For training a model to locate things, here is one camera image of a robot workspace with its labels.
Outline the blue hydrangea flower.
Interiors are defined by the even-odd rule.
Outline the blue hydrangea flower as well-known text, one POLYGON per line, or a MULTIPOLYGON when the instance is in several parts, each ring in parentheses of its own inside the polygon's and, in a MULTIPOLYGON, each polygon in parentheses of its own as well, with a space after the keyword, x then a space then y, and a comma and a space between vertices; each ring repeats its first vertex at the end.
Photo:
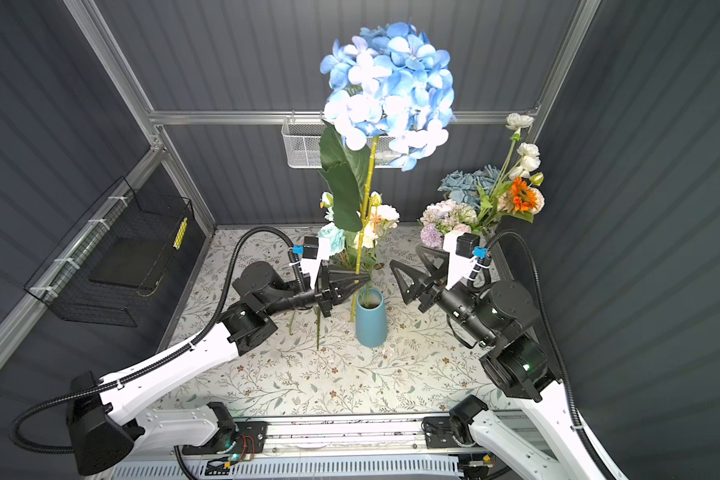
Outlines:
POLYGON ((353 238, 369 216, 381 136, 399 156, 390 167, 415 168, 449 138, 455 97, 450 54, 407 22, 362 28, 350 43, 333 43, 320 62, 330 95, 319 141, 323 180, 334 199, 334 222, 346 232, 346 267, 360 270, 353 238))

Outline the pale blue white flower stem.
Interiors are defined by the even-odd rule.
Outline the pale blue white flower stem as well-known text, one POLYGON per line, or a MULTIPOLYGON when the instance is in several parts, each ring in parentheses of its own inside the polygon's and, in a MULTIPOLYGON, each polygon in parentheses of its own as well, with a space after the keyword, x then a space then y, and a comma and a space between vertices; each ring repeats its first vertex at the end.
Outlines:
POLYGON ((334 199, 329 192, 323 192, 320 200, 320 208, 325 210, 324 218, 327 224, 320 228, 319 238, 327 239, 330 244, 330 259, 333 263, 346 266, 346 232, 336 226, 334 222, 334 199))

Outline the blue rose bouquet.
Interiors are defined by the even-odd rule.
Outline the blue rose bouquet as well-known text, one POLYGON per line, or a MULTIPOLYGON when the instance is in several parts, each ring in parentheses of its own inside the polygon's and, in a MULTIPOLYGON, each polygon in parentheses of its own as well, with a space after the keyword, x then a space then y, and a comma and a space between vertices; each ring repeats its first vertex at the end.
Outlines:
POLYGON ((438 191, 443 194, 445 199, 479 209, 480 191, 489 193, 498 178, 499 170, 492 165, 487 165, 472 173, 455 170, 441 180, 438 191))

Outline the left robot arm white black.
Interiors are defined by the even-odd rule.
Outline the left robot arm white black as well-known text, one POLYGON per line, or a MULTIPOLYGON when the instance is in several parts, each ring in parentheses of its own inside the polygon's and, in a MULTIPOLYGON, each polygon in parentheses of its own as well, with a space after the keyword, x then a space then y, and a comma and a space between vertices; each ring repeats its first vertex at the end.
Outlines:
POLYGON ((240 298, 213 321, 206 335, 195 334, 132 367, 95 379, 80 375, 76 390, 113 383, 111 390, 78 399, 67 408, 67 428, 77 470, 101 473, 130 454, 182 447, 190 454, 243 451, 239 428, 222 403, 159 412, 152 403, 170 390, 257 348, 277 326, 275 315, 318 307, 324 315, 349 300, 370 280, 333 265, 322 265, 306 290, 284 281, 267 262, 247 266, 232 285, 240 298))

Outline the mixed pastel flower bunch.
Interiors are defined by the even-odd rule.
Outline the mixed pastel flower bunch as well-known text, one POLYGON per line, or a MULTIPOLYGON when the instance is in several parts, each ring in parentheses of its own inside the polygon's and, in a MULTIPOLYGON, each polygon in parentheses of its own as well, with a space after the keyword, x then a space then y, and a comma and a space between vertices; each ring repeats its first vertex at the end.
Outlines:
POLYGON ((287 323, 287 332, 292 336, 296 330, 304 329, 307 325, 314 328, 315 333, 315 349, 320 350, 321 347, 321 327, 324 316, 319 307, 309 307, 299 309, 290 314, 287 323))

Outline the cream rose stem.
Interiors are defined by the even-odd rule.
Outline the cream rose stem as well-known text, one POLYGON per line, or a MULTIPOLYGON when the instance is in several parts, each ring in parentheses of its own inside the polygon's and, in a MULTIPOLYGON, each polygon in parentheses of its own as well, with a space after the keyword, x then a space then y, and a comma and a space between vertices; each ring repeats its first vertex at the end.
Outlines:
POLYGON ((360 253, 360 270, 363 273, 370 273, 376 268, 380 243, 397 228, 399 220, 397 209, 384 204, 381 194, 373 191, 370 195, 368 221, 362 233, 356 233, 353 238, 353 252, 360 253))

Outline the peach rose stem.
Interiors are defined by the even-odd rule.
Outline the peach rose stem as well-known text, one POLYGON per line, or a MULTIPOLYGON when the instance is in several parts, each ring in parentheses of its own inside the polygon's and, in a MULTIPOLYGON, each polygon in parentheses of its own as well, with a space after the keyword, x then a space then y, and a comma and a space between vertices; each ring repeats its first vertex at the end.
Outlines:
POLYGON ((497 211, 515 217, 532 218, 545 206, 541 191, 524 178, 507 182, 507 188, 498 196, 497 211))

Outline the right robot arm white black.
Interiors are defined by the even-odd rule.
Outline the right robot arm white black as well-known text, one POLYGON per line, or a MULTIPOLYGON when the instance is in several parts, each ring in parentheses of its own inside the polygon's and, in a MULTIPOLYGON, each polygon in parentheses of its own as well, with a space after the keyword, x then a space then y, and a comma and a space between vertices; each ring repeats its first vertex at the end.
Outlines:
POLYGON ((484 248, 471 259, 423 246, 417 253, 423 270, 390 263, 404 303, 442 310, 452 332, 465 332, 463 346, 482 349, 495 387, 487 399, 470 394, 450 409, 454 442, 496 454, 523 479, 623 478, 571 405, 557 359, 534 338, 542 313, 529 291, 504 279, 470 286, 489 268, 484 248))

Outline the blue ceramic vase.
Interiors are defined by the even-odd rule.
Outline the blue ceramic vase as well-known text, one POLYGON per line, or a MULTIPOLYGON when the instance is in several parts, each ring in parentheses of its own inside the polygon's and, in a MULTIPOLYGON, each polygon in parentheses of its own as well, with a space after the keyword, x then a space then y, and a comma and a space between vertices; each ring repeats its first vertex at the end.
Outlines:
POLYGON ((387 339, 385 298, 376 288, 364 289, 356 301, 356 338, 368 348, 381 346, 387 339))

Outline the white ranunculus stem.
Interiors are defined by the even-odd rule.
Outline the white ranunculus stem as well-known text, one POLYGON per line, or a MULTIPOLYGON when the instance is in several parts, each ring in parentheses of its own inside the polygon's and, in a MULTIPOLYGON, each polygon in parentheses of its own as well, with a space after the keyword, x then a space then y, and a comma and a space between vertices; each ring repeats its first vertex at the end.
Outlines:
POLYGON ((507 188, 507 182, 521 177, 532 182, 538 189, 543 182, 543 174, 539 172, 541 165, 539 147, 525 142, 525 134, 534 123, 531 115, 510 113, 505 119, 505 127, 512 132, 510 147, 505 160, 499 169, 499 178, 489 193, 480 191, 481 203, 478 220, 484 223, 498 222, 508 216, 497 211, 498 196, 507 188))

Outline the orange gerbera flower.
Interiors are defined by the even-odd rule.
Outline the orange gerbera flower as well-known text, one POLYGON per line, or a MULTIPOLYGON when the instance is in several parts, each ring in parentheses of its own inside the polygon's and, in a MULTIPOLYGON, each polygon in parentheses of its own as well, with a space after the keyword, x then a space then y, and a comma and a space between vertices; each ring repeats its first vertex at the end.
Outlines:
POLYGON ((522 178, 515 178, 508 191, 508 213, 529 223, 538 210, 539 196, 522 178))

